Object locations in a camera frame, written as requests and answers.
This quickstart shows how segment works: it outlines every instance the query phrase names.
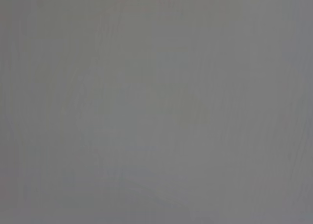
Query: blurry background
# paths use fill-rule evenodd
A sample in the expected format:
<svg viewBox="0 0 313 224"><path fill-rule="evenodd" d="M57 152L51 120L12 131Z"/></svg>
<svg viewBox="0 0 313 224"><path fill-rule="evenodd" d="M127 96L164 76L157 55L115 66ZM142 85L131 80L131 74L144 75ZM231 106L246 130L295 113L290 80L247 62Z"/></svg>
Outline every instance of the blurry background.
<svg viewBox="0 0 313 224"><path fill-rule="evenodd" d="M312 0L0 0L1 223L311 223Z"/></svg>

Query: gray wall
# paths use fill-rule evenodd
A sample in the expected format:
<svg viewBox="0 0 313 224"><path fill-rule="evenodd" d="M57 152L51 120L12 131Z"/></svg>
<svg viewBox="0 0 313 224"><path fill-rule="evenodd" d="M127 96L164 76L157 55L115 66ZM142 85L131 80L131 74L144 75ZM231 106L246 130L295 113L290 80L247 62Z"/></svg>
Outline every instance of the gray wall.
<svg viewBox="0 0 313 224"><path fill-rule="evenodd" d="M312 1L0 0L1 223L312 223Z"/></svg>

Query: gray surface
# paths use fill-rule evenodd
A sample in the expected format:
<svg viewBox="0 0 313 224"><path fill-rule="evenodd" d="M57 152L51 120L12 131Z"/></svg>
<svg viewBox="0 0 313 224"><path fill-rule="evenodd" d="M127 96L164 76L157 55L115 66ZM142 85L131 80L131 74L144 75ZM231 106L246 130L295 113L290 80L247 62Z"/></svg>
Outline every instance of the gray surface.
<svg viewBox="0 0 313 224"><path fill-rule="evenodd" d="M312 0L0 0L1 223L312 223Z"/></svg>

